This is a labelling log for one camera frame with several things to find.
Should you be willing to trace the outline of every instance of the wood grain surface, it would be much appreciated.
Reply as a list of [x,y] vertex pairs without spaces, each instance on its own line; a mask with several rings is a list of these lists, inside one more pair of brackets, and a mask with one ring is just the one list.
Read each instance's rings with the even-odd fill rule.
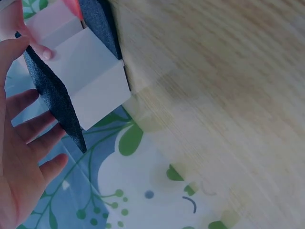
[[305,1],[111,3],[162,153],[228,228],[304,228]]

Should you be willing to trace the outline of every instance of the fingernail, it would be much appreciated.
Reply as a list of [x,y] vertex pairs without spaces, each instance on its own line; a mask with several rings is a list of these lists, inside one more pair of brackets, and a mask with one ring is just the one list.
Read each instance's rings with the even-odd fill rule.
[[52,57],[52,52],[50,50],[45,50],[42,55],[46,60],[49,60]]

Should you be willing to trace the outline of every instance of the paper box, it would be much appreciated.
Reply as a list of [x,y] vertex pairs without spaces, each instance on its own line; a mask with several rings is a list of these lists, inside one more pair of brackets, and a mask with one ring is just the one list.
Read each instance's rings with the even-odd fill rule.
[[38,43],[54,50],[45,61],[65,84],[83,129],[130,98],[124,63],[58,0],[27,21]]
[[55,48],[47,65],[65,84],[81,127],[88,130],[130,98],[124,63],[86,28]]
[[26,21],[37,43],[54,49],[82,30],[78,17],[58,0]]

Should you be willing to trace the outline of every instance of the curved line print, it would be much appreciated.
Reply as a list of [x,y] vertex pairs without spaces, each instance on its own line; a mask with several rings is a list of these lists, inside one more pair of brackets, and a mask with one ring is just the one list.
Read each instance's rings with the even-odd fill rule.
[[193,213],[195,214],[196,210],[197,210],[197,205],[196,205],[195,201],[193,201],[191,198],[188,198],[188,197],[182,197],[182,199],[187,199],[194,205],[194,212]]

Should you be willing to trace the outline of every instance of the hand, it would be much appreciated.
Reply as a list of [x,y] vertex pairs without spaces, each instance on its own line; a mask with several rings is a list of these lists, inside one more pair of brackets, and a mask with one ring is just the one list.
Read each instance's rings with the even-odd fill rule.
[[0,11],[0,39],[13,39],[16,31],[30,38],[31,46],[41,58],[45,60],[52,58],[52,51],[43,45],[37,44],[28,27],[24,24],[21,0],[13,2]]
[[20,225],[68,161],[65,154],[60,154],[38,166],[65,134],[57,124],[33,140],[55,121],[50,112],[16,127],[11,124],[14,117],[38,98],[38,92],[31,89],[6,99],[4,90],[9,67],[29,42],[26,36],[0,42],[0,229],[15,229]]

